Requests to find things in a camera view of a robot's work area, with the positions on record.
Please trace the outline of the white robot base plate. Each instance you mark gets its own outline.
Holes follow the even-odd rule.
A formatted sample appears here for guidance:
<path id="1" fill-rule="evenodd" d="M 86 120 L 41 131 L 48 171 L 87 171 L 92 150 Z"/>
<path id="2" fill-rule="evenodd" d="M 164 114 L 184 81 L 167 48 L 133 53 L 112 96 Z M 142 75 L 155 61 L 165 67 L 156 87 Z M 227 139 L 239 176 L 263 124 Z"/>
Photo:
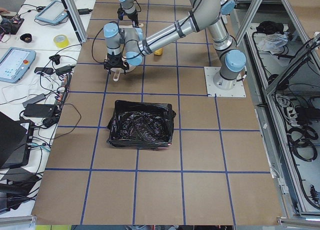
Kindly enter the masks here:
<path id="1" fill-rule="evenodd" d="M 226 80 L 220 75 L 220 67 L 205 66 L 204 76 L 208 97 L 245 98 L 246 92 L 239 73 L 234 80 Z"/>

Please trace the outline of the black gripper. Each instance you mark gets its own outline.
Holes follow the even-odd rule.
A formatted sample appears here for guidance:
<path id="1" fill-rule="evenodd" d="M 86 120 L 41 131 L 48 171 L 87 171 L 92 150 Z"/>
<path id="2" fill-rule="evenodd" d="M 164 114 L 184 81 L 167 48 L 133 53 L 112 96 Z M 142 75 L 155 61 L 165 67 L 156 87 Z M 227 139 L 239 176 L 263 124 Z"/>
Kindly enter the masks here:
<path id="1" fill-rule="evenodd" d="M 138 12 L 134 10 L 132 13 L 126 13 L 126 15 L 132 21 L 132 26 L 134 28 L 138 28 L 139 27 Z"/>
<path id="2" fill-rule="evenodd" d="M 122 54 L 110 54 L 106 55 L 106 60 L 103 62 L 103 68 L 107 70 L 108 74 L 111 74 L 111 67 L 120 67 L 123 73 L 126 75 L 130 70 L 130 65 L 127 61 L 122 60 Z"/>

